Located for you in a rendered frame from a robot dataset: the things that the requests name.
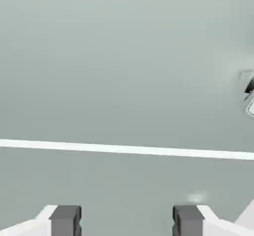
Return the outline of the grey-green cabinet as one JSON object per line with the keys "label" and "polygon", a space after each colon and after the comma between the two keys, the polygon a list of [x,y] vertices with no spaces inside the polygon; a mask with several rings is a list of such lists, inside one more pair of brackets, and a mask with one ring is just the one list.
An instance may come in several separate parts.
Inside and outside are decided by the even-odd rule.
{"label": "grey-green cabinet", "polygon": [[134,155],[194,157],[194,158],[210,158],[224,160],[254,161],[254,151],[245,152],[232,150],[126,146],[111,144],[76,143],[76,142],[72,143],[72,142],[36,141],[36,140],[20,140],[20,139],[0,139],[0,148],[119,153]]}

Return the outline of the grey-green cabinet door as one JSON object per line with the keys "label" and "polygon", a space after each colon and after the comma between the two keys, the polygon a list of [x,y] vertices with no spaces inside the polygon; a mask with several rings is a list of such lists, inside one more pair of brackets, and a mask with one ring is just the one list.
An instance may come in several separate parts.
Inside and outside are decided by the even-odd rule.
{"label": "grey-green cabinet door", "polygon": [[0,139],[254,151],[254,0],[0,0]]}
{"label": "grey-green cabinet door", "polygon": [[252,200],[254,161],[0,148],[0,230],[65,204],[82,236],[171,236],[175,204],[234,222]]}

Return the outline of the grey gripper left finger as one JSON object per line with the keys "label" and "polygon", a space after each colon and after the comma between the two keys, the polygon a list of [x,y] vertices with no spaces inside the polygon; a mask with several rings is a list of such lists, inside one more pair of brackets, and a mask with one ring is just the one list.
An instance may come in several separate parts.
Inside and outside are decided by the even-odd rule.
{"label": "grey gripper left finger", "polygon": [[0,236],[82,236],[79,205],[46,205],[34,218],[0,230]]}

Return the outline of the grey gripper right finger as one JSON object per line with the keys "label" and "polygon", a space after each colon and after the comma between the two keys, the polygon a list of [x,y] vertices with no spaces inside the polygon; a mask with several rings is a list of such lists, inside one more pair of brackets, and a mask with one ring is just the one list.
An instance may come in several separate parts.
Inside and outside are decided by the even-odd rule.
{"label": "grey gripper right finger", "polygon": [[175,205],[173,220],[173,236],[254,236],[254,229],[219,219],[207,205]]}

